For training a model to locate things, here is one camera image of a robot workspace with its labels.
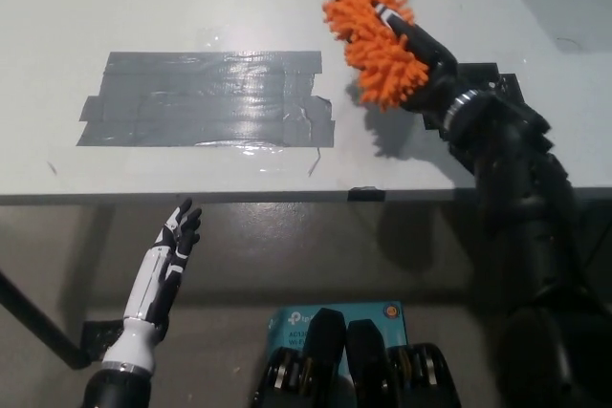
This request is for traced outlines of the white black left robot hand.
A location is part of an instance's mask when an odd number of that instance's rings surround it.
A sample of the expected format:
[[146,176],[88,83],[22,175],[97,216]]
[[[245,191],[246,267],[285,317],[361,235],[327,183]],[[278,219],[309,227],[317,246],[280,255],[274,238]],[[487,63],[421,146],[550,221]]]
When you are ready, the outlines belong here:
[[201,214],[191,199],[185,200],[144,254],[123,313],[123,331],[106,351],[102,368],[147,377],[154,374],[155,348],[164,340],[191,251],[200,240]]

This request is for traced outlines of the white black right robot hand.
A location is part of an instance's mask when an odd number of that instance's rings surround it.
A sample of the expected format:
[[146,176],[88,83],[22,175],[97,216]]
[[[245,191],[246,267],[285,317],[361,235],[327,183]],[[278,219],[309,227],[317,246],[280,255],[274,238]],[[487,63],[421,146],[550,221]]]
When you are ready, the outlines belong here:
[[458,75],[455,56],[424,29],[411,25],[384,3],[373,3],[373,7],[379,20],[397,38],[407,39],[402,48],[426,65],[426,83],[418,86],[402,107],[421,113],[428,129],[437,129],[447,138],[455,117],[466,107],[482,104],[485,93],[466,86]]

